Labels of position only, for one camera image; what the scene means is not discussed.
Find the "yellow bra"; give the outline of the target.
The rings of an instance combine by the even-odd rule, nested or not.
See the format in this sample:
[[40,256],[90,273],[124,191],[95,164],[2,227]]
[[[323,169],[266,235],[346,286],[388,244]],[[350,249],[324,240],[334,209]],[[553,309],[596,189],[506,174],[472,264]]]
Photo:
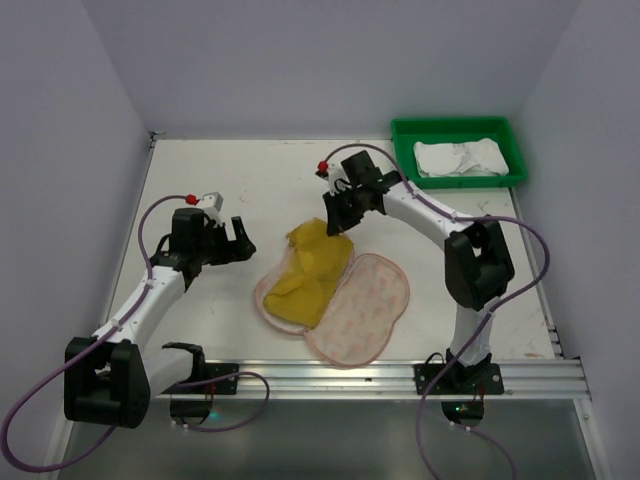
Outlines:
[[344,235],[329,236],[327,223],[319,218],[298,225],[286,239],[284,268],[267,290],[262,306],[281,320],[313,329],[351,262],[354,244]]

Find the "floral mesh laundry bag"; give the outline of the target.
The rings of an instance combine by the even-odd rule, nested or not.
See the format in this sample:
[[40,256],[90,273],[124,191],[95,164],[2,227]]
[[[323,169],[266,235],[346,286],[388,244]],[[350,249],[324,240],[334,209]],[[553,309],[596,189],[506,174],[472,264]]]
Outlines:
[[286,250],[279,263],[254,289],[254,302],[262,318],[274,329],[301,337],[322,360],[338,368],[364,367],[386,348],[395,324],[410,300],[410,285],[403,270],[374,253],[355,251],[319,324],[313,329],[294,325],[266,312],[267,290],[284,268]]

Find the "white bra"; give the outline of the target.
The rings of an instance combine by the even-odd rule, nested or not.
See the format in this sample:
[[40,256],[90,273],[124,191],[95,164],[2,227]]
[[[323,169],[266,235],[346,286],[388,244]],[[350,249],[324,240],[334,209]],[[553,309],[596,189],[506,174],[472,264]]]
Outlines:
[[413,145],[418,173],[426,178],[506,176],[509,167],[492,139]]

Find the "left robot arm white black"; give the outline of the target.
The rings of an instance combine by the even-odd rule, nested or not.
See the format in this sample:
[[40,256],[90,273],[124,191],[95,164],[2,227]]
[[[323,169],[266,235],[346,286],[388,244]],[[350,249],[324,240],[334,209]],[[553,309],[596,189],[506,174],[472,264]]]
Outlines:
[[129,299],[91,336],[75,337],[67,345],[66,418],[133,429],[156,396],[204,385],[209,376],[201,346],[169,342],[150,357],[142,354],[204,268],[247,261],[255,252],[241,217],[225,224],[200,208],[175,210],[170,232],[159,241],[150,270]]

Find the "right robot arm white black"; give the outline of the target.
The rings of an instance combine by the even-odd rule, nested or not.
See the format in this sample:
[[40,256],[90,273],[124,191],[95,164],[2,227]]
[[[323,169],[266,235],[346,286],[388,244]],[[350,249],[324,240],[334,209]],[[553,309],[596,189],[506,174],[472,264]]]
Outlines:
[[515,276],[499,223],[475,220],[427,198],[399,170],[382,172],[365,150],[338,165],[320,162],[316,175],[329,187],[323,195],[329,236],[357,226],[368,212],[378,212],[412,227],[440,248],[456,320],[446,364],[432,382],[459,389],[484,373],[491,364],[492,309]]

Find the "green plastic tray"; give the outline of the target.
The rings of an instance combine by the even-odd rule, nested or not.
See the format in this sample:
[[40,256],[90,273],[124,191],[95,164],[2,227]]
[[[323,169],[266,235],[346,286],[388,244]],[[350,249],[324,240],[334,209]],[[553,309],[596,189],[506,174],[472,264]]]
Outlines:
[[509,188],[528,178],[509,121],[500,116],[397,118],[396,160],[419,188]]

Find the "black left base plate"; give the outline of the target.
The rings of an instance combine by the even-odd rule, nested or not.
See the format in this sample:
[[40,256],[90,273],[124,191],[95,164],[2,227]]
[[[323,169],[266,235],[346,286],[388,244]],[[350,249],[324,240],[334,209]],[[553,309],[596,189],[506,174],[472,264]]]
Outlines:
[[238,363],[206,362],[187,380],[166,390],[167,394],[233,396],[238,390]]

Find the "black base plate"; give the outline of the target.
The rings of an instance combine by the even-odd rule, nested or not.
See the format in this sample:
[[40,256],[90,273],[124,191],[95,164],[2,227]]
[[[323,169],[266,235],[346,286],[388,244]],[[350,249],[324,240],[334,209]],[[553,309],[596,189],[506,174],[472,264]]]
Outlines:
[[238,390],[238,363],[206,362],[187,380],[166,390],[167,394],[233,396]]
[[488,354],[478,364],[464,366],[457,361],[444,374],[442,370],[452,360],[449,350],[446,355],[434,353],[424,362],[416,363],[413,368],[413,380],[418,395],[423,395],[427,387],[433,383],[428,395],[448,396],[485,396],[505,393],[500,366],[492,361]]

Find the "aluminium mounting rail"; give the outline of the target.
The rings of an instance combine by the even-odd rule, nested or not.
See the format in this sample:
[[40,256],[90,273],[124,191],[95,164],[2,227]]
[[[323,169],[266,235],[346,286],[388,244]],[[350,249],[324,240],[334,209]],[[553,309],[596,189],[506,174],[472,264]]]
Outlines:
[[[256,397],[264,385],[275,399],[417,398],[412,366],[418,361],[378,361],[355,369],[331,367],[320,361],[247,361],[239,364],[242,398]],[[498,363],[504,399],[587,399],[589,387],[577,360],[523,360]],[[473,396],[431,395],[442,399]]]

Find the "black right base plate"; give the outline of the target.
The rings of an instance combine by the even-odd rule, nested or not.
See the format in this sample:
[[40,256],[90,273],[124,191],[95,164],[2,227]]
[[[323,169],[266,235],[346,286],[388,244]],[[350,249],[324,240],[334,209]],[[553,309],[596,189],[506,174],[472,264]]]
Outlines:
[[416,363],[413,368],[413,380],[418,395],[423,395],[427,387],[433,383],[428,395],[448,396],[485,396],[505,393],[500,366],[492,361],[488,354],[478,364],[464,366],[457,361],[444,374],[442,370],[452,360],[449,350],[446,355],[434,353],[424,362]]

